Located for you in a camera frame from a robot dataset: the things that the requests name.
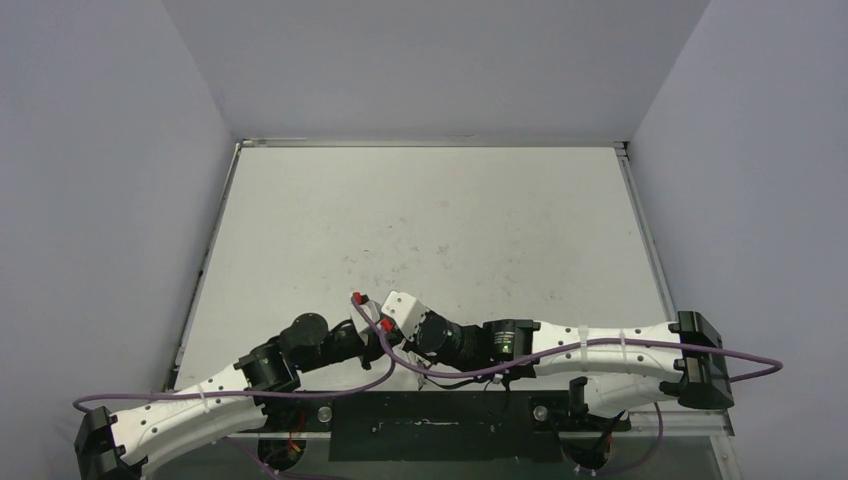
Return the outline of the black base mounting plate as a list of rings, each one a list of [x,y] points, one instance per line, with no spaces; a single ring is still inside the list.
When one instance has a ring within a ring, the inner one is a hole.
[[[565,391],[369,391],[337,399],[274,400],[256,432],[278,445],[326,440],[334,462],[553,463],[573,450],[605,454],[626,415],[578,416]]]

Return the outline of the metal key holder ring plate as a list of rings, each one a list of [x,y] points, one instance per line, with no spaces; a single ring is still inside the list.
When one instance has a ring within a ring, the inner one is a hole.
[[[423,391],[428,389],[431,382],[426,372],[432,367],[432,364],[412,351],[406,352],[405,355],[406,360],[419,369],[419,371],[413,371],[414,378],[417,382],[417,390]]]

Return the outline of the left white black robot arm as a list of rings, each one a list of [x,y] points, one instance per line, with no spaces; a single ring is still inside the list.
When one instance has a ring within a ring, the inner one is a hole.
[[[358,330],[334,328],[305,313],[278,335],[200,383],[125,410],[85,413],[74,442],[83,479],[140,479],[169,461],[233,433],[267,424],[282,431],[297,420],[305,397],[300,374],[358,358],[364,367],[384,352],[380,341],[404,339],[390,320]]]

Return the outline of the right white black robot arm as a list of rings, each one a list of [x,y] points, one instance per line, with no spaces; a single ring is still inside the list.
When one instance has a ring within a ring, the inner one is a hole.
[[[734,398],[721,335],[700,313],[680,311],[671,322],[633,328],[562,326],[529,319],[460,325],[425,310],[407,334],[405,350],[432,363],[506,383],[572,373],[568,421],[593,427],[602,418],[654,402],[675,400],[696,410],[725,410]]]

